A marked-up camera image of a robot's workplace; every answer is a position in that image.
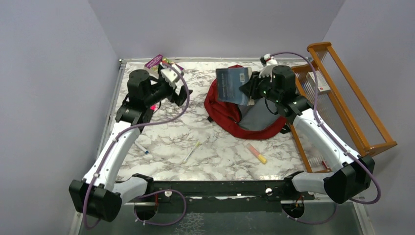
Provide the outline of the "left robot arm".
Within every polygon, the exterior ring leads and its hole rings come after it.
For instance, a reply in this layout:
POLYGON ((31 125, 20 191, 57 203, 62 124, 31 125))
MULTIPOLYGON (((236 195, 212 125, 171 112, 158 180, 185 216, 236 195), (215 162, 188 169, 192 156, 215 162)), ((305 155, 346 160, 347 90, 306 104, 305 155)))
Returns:
POLYGON ((153 179, 134 174, 128 180, 116 182, 117 174, 130 148, 151 122, 153 105, 168 99, 186 111, 190 94, 182 70, 174 66, 159 66, 158 78, 148 71, 138 69, 129 74, 128 93, 117 110, 112 133, 97 160, 82 180, 73 180, 69 193, 83 223, 89 229, 87 217, 98 222, 112 222, 123 204, 139 198, 148 201, 153 197, 153 179))

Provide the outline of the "dark blue book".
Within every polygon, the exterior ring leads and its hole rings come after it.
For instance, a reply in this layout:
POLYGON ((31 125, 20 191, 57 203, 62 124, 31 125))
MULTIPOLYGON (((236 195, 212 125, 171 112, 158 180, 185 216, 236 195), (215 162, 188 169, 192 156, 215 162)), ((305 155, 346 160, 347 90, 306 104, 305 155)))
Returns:
POLYGON ((254 101, 240 91, 240 87, 249 82, 252 68, 216 69, 218 100, 242 106, 254 105, 254 101))

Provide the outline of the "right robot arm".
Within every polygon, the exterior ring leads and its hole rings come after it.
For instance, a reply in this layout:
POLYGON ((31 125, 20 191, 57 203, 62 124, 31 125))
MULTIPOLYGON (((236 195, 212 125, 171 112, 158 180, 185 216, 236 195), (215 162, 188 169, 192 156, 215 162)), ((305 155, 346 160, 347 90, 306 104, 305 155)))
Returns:
POLYGON ((315 192, 342 204, 353 200, 371 183, 379 186, 372 174, 375 166, 372 157, 361 157, 325 125, 316 107, 297 93, 296 76, 289 66, 272 66, 271 73, 264 77, 254 72, 239 89, 250 98, 264 98, 274 103, 277 113, 307 136, 331 169, 329 173, 295 173, 291 181, 282 186, 286 198, 295 199, 302 192, 315 192))

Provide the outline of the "red backpack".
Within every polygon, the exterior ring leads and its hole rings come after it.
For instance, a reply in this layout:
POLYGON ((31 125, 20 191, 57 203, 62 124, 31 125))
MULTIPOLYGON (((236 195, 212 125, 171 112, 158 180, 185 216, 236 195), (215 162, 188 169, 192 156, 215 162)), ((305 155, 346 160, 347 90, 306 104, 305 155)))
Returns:
MULTIPOLYGON (((239 68, 234 65, 228 68, 239 68)), ((232 136, 245 140, 267 140, 278 133, 291 132, 286 119, 277 114, 276 108, 266 105, 264 98, 255 99, 254 105, 242 106, 218 100, 216 78, 204 101, 208 121, 215 122, 232 136)))

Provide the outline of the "purple green paperback book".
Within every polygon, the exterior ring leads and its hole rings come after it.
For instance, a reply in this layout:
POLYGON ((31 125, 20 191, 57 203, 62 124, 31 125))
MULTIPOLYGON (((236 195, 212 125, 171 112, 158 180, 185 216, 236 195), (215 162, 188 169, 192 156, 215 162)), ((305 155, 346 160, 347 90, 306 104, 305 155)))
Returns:
POLYGON ((163 56, 161 54, 155 56, 149 62, 147 62, 144 65, 143 69, 145 71, 147 71, 152 77, 158 78, 159 77, 159 74, 158 74, 159 64, 162 63, 162 62, 166 62, 166 63, 169 63, 171 65, 176 65, 177 68, 179 68, 181 74, 184 75, 184 68, 183 67, 181 67, 179 64, 171 61, 170 59, 166 58, 165 56, 163 56))

